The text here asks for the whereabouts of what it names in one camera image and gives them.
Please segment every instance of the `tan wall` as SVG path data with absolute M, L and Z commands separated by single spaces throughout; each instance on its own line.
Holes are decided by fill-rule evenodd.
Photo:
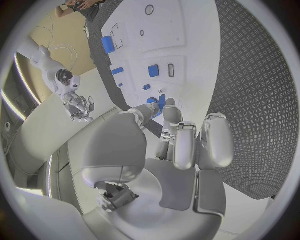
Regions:
M 50 48 L 60 44 L 70 44 L 77 51 L 77 63 L 72 72 L 74 75 L 82 75 L 96 66 L 90 58 L 90 48 L 88 39 L 84 32 L 85 17 L 79 12 L 72 13 L 62 18 L 55 16 L 55 11 L 49 13 L 53 19 L 54 31 L 53 42 Z M 51 20 L 48 16 L 37 25 L 46 27 L 51 30 Z M 51 39 L 51 34 L 44 28 L 35 27 L 30 33 L 30 36 L 39 44 L 45 47 L 48 46 Z M 61 62 L 68 70 L 71 68 L 71 54 L 67 49 L 50 50 L 51 57 Z M 28 81 L 32 91 L 36 94 L 40 101 L 45 101 L 52 93 L 47 88 L 42 80 L 41 71 L 30 64 L 29 59 L 20 56 L 19 63 L 23 74 Z

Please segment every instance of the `circular hole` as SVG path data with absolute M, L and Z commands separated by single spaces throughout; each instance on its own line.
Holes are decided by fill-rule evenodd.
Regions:
M 146 6 L 146 9 L 145 9 L 145 13 L 149 16 L 151 14 L 153 14 L 154 12 L 154 6 L 153 5 L 148 5 Z

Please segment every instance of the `person's hand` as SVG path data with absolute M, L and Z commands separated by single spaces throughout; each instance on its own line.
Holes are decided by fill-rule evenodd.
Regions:
M 83 4 L 81 4 L 78 8 L 80 10 L 85 10 L 91 6 L 93 6 L 96 2 L 98 2 L 99 0 L 83 0 Z

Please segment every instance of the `person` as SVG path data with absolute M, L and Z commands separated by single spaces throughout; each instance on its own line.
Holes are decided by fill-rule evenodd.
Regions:
M 93 22 L 99 12 L 99 8 L 105 0 L 65 0 L 68 8 L 63 10 L 60 6 L 55 8 L 55 15 L 58 18 L 70 15 L 75 12 L 81 13 L 87 20 Z

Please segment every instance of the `gray mesh surface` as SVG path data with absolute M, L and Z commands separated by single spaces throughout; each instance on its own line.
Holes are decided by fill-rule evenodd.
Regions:
M 101 42 L 101 29 L 121 2 L 107 0 L 88 29 L 89 46 L 108 94 L 114 104 L 127 110 L 130 107 L 115 84 Z M 236 190 L 253 199 L 268 198 L 282 187 L 294 158 L 296 90 L 281 51 L 263 26 L 233 0 L 217 0 L 216 5 L 221 56 L 208 112 L 227 116 L 235 148 L 233 163 L 218 171 Z M 160 124 L 151 121 L 146 127 L 160 137 Z

